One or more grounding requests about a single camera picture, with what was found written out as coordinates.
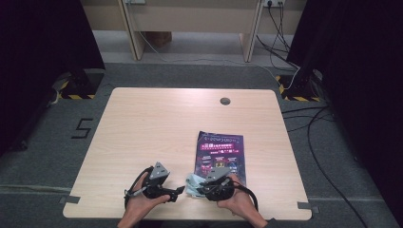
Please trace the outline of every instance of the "power outlet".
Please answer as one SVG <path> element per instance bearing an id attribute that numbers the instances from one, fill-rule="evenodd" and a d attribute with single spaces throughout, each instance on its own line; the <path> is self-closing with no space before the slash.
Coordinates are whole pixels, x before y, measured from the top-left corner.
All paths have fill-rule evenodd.
<path id="1" fill-rule="evenodd" d="M 285 0 L 270 0 L 272 1 L 272 8 L 279 8 L 281 6 L 281 4 L 284 6 L 285 4 Z M 267 3 L 269 2 L 269 0 L 264 0 L 264 7 L 267 7 Z"/>

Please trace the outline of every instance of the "black strap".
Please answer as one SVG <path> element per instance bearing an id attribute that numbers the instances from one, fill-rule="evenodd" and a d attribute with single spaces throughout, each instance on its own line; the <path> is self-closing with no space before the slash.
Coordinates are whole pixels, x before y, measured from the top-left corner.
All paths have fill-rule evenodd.
<path id="1" fill-rule="evenodd" d="M 146 172 L 151 172 L 154 169 L 153 166 L 150 166 L 148 168 L 146 168 L 140 175 L 139 177 L 137 177 L 137 179 L 133 182 L 133 184 L 131 184 L 130 188 L 128 190 L 125 190 L 125 208 L 127 207 L 127 203 L 128 200 L 130 200 L 130 195 L 132 195 L 134 193 L 133 188 L 134 186 L 136 186 L 136 183 L 139 181 L 140 177 L 146 173 Z"/>

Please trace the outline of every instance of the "magazine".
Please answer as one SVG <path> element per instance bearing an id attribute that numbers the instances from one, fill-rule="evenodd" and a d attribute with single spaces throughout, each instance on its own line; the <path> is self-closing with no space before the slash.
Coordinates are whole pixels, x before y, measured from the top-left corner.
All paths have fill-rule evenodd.
<path id="1" fill-rule="evenodd" d="M 196 150 L 195 174 L 205 178 L 212 167 L 229 167 L 246 186 L 242 135 L 200 132 Z"/>

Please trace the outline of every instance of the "desk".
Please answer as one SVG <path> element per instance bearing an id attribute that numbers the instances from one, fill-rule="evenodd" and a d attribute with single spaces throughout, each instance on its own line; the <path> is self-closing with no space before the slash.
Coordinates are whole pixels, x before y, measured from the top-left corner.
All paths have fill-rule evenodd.
<path id="1" fill-rule="evenodd" d="M 263 7 L 260 0 L 146 0 L 144 5 L 118 1 L 137 60 L 145 46 L 140 31 L 186 31 L 239 33 L 243 58 L 249 62 Z"/>
<path id="2" fill-rule="evenodd" d="M 231 103 L 223 105 L 221 98 Z M 310 210 L 275 93 L 258 89 L 116 88 L 67 203 L 68 218 L 121 218 L 124 190 L 148 166 L 171 173 L 166 188 L 194 171 L 199 131 L 243 135 L 247 187 L 265 219 L 309 219 Z M 240 219 L 207 199 L 185 193 L 146 219 Z"/>

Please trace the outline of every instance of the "person's right hand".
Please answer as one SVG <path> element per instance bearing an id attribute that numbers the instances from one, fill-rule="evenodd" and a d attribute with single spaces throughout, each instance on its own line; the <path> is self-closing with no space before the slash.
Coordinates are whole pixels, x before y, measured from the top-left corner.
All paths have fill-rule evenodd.
<path id="1" fill-rule="evenodd" d="M 240 182 L 238 177 L 234 174 L 229 176 L 232 181 Z M 232 198 L 227 200 L 217 201 L 217 206 L 226 208 L 232 212 L 233 215 L 240 216 L 249 221 L 255 228 L 262 228 L 267 225 L 267 221 L 256 210 L 249 195 L 239 189 L 235 189 Z"/>

